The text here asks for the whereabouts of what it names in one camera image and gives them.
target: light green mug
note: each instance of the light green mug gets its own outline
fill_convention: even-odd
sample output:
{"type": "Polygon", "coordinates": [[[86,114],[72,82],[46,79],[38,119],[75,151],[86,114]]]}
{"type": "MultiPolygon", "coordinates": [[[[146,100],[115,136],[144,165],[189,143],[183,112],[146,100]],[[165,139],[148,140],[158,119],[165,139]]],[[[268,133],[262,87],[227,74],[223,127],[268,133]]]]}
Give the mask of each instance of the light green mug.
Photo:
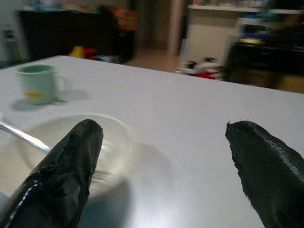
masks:
{"type": "Polygon", "coordinates": [[[54,66],[30,65],[17,69],[17,77],[28,102],[33,105],[43,105],[55,100],[61,100],[63,92],[67,92],[68,80],[56,74],[54,66]],[[64,90],[59,91],[55,77],[64,81],[64,90]]]}

